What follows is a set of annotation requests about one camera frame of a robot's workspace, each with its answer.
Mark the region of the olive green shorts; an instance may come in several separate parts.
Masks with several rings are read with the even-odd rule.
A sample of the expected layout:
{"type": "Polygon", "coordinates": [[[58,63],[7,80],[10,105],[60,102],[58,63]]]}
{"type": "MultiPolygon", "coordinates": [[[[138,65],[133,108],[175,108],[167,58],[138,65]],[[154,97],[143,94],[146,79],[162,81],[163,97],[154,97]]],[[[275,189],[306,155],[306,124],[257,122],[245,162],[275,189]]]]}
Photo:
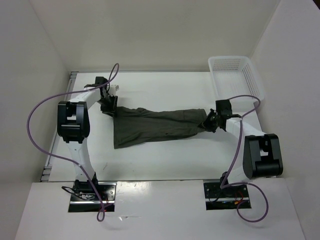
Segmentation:
{"type": "Polygon", "coordinates": [[[206,118],[204,109],[155,112],[119,106],[113,118],[113,146],[121,149],[147,142],[191,138],[205,131],[200,124],[206,118]]]}

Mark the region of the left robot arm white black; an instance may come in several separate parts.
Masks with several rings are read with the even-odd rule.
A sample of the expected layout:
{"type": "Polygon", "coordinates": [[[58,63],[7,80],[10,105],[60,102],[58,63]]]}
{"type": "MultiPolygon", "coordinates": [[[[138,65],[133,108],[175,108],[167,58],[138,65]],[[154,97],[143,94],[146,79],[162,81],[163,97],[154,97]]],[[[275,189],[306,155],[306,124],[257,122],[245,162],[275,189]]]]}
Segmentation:
{"type": "Polygon", "coordinates": [[[58,103],[57,133],[66,143],[75,168],[75,181],[70,193],[82,200],[98,200],[102,196],[88,150],[91,131],[89,109],[98,103],[103,113],[115,116],[118,90],[118,85],[111,85],[105,77],[98,76],[95,83],[87,84],[76,92],[75,97],[58,103]]]}

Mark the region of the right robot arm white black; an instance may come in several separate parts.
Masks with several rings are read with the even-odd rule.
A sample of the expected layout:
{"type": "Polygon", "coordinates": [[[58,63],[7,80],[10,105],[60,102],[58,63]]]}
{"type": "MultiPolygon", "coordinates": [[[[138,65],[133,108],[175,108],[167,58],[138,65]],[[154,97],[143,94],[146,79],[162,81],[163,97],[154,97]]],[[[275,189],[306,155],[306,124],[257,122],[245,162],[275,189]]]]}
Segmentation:
{"type": "Polygon", "coordinates": [[[207,132],[214,133],[222,129],[238,139],[231,165],[222,174],[219,191],[213,195],[216,199],[221,195],[232,196],[237,186],[250,185],[252,180],[277,177],[283,173],[279,137],[258,130],[244,121],[253,111],[235,114],[230,99],[217,100],[215,109],[211,109],[206,119],[199,124],[207,132]]]}

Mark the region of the white perforated plastic basket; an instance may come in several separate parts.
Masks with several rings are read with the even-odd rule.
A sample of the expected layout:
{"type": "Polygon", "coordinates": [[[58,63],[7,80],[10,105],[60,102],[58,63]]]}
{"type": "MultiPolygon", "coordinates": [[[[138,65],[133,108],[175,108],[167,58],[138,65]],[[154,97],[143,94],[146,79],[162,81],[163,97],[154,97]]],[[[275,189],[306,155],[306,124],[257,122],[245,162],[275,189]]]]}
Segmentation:
{"type": "Polygon", "coordinates": [[[260,77],[251,60],[246,56],[212,56],[208,59],[215,97],[218,100],[239,95],[265,99],[260,77]]]}

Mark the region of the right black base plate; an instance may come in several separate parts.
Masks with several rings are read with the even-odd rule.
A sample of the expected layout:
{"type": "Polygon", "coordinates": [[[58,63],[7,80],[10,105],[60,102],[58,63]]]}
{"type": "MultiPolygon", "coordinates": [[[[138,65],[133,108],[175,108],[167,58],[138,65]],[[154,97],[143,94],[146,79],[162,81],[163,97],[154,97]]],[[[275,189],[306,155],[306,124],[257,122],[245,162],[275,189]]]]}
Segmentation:
{"type": "Polygon", "coordinates": [[[221,189],[217,180],[203,182],[205,206],[211,210],[251,209],[249,192],[245,185],[221,189]]]}

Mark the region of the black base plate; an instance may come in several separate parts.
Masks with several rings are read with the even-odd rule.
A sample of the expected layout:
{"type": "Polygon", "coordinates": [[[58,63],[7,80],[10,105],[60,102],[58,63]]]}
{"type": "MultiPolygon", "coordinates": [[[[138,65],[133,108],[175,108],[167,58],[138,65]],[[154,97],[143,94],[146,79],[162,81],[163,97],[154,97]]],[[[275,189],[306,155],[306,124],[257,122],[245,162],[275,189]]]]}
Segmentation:
{"type": "Polygon", "coordinates": [[[221,189],[217,180],[203,182],[205,206],[211,210],[251,209],[249,192],[245,185],[221,189]]]}
{"type": "MultiPolygon", "coordinates": [[[[115,211],[116,187],[115,182],[98,182],[96,185],[106,213],[115,211]]],[[[89,182],[74,182],[72,187],[61,188],[70,194],[69,213],[96,213],[101,209],[101,202],[89,182]]]]}

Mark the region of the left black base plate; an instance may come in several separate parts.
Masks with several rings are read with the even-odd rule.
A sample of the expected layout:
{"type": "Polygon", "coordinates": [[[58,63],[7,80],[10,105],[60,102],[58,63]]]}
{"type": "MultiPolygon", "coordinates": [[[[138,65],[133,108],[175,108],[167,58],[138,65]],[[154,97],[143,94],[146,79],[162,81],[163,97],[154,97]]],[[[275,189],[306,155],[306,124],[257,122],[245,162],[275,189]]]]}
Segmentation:
{"type": "MultiPolygon", "coordinates": [[[[98,182],[96,185],[106,213],[115,211],[116,187],[115,182],[98,182]]],[[[69,213],[96,213],[101,209],[101,202],[89,182],[74,182],[72,187],[61,188],[70,194],[69,213]]]]}

